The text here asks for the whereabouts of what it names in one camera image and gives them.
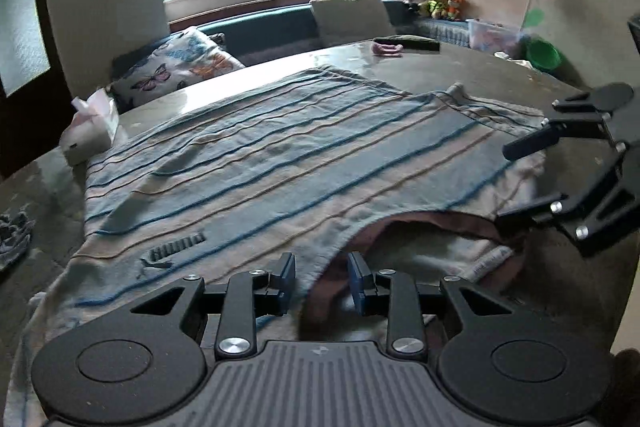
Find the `striped blue beige knit garment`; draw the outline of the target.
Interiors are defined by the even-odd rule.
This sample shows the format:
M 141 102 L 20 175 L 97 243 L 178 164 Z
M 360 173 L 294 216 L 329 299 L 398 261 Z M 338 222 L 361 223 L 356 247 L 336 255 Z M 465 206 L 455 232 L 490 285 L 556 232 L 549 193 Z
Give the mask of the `striped blue beige knit garment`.
M 324 317 L 337 299 L 347 253 L 367 251 L 395 221 L 426 231 L 384 251 L 419 279 L 512 268 L 492 219 L 532 199 L 544 155 L 510 162 L 502 148 L 541 118 L 459 83 L 413 94 L 322 66 L 94 158 L 84 241 L 24 329 L 4 423 L 43 423 L 29 374 L 48 340 L 189 274 L 224 281 L 289 251 L 293 314 L 259 326 L 291 338 L 302 317 Z

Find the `green plastic bucket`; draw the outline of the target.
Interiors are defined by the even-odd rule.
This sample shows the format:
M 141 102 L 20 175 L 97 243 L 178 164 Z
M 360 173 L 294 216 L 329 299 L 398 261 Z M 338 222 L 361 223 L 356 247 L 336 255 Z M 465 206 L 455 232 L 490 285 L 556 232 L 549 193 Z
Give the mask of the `green plastic bucket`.
M 563 64 L 560 51 L 550 42 L 531 38 L 526 42 L 526 60 L 541 72 L 554 72 Z

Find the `clear plastic storage box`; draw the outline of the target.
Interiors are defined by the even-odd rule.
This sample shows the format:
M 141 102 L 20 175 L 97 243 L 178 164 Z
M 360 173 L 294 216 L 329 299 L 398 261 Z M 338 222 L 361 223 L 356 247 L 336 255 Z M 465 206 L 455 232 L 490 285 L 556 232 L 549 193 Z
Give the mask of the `clear plastic storage box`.
M 473 50 L 494 54 L 503 52 L 509 56 L 518 53 L 524 34 L 518 28 L 489 23 L 484 20 L 468 20 L 469 46 Z

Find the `orange green plush toys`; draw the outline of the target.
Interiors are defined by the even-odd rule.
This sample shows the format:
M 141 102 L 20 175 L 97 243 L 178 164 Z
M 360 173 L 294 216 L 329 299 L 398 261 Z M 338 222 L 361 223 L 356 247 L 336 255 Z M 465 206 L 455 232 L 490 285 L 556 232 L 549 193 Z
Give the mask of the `orange green plush toys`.
M 465 0 L 426 0 L 419 4 L 419 13 L 434 20 L 460 22 Z

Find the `black remote control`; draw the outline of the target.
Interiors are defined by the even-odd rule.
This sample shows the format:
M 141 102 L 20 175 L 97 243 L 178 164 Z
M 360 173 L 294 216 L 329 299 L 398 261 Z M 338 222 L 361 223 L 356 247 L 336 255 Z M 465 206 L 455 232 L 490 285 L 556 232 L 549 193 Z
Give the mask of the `black remote control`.
M 376 37 L 373 41 L 379 46 L 401 46 L 405 50 L 438 52 L 440 42 L 432 38 L 416 35 L 396 35 L 388 37 Z

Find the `white pink tissue box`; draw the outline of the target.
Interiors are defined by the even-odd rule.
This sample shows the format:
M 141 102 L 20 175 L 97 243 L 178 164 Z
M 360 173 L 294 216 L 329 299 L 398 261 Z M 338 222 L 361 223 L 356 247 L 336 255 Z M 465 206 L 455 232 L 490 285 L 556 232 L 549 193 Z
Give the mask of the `white pink tissue box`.
M 119 113 L 104 88 L 94 91 L 87 100 L 74 98 L 72 105 L 75 114 L 61 134 L 58 146 L 67 165 L 76 167 L 112 147 Z

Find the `plain beige cushion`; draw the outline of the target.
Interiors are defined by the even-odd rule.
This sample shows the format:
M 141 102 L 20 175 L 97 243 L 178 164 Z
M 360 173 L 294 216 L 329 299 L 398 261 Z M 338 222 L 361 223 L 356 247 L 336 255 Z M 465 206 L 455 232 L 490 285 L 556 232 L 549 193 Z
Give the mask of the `plain beige cushion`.
M 396 34 L 383 0 L 310 0 L 309 4 L 326 48 Z

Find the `grey blue knit cloth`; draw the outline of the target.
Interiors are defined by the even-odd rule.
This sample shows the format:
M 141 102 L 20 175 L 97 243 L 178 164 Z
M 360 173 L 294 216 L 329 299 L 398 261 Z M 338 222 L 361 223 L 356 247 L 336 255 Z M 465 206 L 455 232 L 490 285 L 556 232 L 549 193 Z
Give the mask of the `grey blue knit cloth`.
M 32 243 L 32 232 L 35 221 L 20 211 L 10 216 L 9 213 L 1 215 L 1 251 L 0 269 L 6 271 L 21 259 L 29 250 Z

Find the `butterfly print pillow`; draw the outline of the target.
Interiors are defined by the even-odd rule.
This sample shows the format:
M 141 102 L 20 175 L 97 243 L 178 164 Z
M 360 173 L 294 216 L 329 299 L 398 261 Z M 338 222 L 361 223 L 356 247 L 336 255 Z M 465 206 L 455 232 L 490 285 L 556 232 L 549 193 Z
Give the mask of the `butterfly print pillow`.
M 123 114 L 172 92 L 243 68 L 244 64 L 226 51 L 223 42 L 190 27 L 118 74 L 107 92 Z

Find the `teal window bench seat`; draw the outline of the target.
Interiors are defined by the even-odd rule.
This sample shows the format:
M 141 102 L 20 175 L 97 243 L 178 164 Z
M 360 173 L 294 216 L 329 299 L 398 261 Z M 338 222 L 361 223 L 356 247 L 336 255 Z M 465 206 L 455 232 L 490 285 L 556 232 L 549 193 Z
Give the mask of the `teal window bench seat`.
M 465 22 L 430 22 L 411 12 L 401 0 L 383 3 L 398 34 L 423 36 L 464 48 L 470 45 L 469 25 Z M 246 66 L 323 46 L 308 3 L 227 17 L 201 24 L 198 30 L 208 36 L 223 35 L 226 50 Z

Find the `dark door with frosted glass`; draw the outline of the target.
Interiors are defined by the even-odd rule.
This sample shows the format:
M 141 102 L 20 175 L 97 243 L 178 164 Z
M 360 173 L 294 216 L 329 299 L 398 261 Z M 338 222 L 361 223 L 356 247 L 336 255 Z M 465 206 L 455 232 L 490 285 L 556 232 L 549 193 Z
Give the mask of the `dark door with frosted glass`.
M 1 176 L 55 148 L 73 113 L 47 0 L 1 0 Z

